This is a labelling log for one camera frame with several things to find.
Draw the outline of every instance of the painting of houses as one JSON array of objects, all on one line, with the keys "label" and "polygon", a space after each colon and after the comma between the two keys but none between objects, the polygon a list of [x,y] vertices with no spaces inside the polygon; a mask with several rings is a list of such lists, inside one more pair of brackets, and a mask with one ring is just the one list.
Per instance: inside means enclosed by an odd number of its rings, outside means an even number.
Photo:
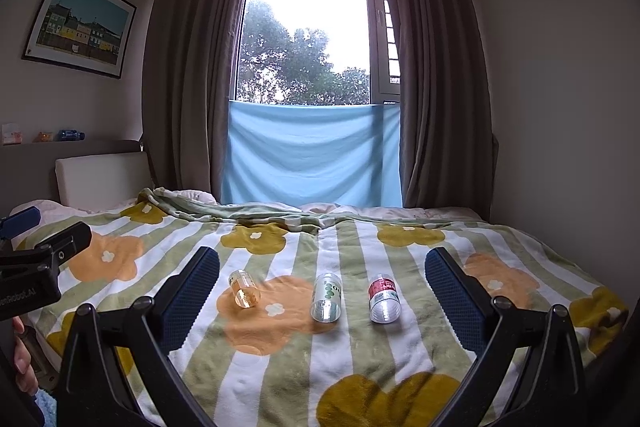
[{"label": "painting of houses", "polygon": [[125,0],[43,0],[23,58],[119,78],[134,13]]}]

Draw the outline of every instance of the window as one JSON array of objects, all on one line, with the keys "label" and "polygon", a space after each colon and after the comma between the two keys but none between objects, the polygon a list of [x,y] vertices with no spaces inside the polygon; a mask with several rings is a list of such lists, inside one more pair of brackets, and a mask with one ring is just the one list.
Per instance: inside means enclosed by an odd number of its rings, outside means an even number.
[{"label": "window", "polygon": [[246,0],[236,100],[394,102],[399,77],[386,0]]}]

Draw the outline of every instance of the floral blanket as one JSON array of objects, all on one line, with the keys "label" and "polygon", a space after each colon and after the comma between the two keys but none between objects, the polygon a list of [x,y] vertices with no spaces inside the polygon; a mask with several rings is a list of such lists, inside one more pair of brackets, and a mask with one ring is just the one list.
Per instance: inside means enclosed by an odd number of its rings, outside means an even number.
[{"label": "floral blanket", "polygon": [[[459,385],[475,357],[453,333],[424,276],[425,254],[445,247],[491,295],[519,307],[569,308],[585,364],[622,329],[624,304],[574,264],[534,238],[465,217],[380,221],[349,212],[313,214],[260,204],[212,205],[162,188],[104,214],[67,215],[41,208],[31,248],[78,220],[92,229],[90,247],[65,264],[62,298],[29,318],[63,352],[75,309],[128,307],[154,295],[201,246],[220,256],[220,278],[184,346],[170,360],[219,427],[424,427]],[[228,288],[244,268],[262,293],[240,309]],[[313,282],[342,280],[342,315],[324,325],[309,316]],[[396,279],[401,317],[369,320],[368,280]],[[161,424],[127,349],[119,350],[145,415]],[[517,352],[486,421],[504,406],[522,364]]]}]

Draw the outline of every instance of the metal bolt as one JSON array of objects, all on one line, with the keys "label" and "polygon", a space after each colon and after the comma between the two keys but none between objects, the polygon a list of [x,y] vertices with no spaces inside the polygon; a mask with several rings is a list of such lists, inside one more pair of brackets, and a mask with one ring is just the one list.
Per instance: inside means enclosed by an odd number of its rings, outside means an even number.
[{"label": "metal bolt", "polygon": [[142,297],[138,297],[133,302],[133,307],[137,310],[145,310],[149,308],[154,303],[154,300],[151,297],[143,295]]},{"label": "metal bolt", "polygon": [[567,309],[562,306],[562,304],[556,304],[554,306],[554,313],[559,317],[566,317],[569,314],[569,311],[567,311]]},{"label": "metal bolt", "polygon": [[494,304],[503,310],[508,310],[513,306],[513,303],[507,297],[502,297],[501,295],[494,298]]},{"label": "metal bolt", "polygon": [[91,312],[91,309],[92,309],[92,308],[93,308],[93,307],[91,306],[91,304],[89,304],[89,303],[84,303],[84,304],[80,305],[80,307],[78,308],[78,310],[76,311],[76,313],[77,313],[78,315],[80,315],[80,316],[87,315],[87,314],[89,314],[89,313]]}]

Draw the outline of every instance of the human hand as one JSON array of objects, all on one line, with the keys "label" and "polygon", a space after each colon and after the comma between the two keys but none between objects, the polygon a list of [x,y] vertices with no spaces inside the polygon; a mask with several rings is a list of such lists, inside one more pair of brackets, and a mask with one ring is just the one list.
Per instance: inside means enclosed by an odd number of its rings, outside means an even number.
[{"label": "human hand", "polygon": [[[18,334],[24,333],[24,324],[20,317],[14,317],[14,330]],[[15,376],[18,389],[33,396],[38,390],[38,379],[31,367],[31,354],[18,337],[15,337],[14,364],[18,370]]]}]

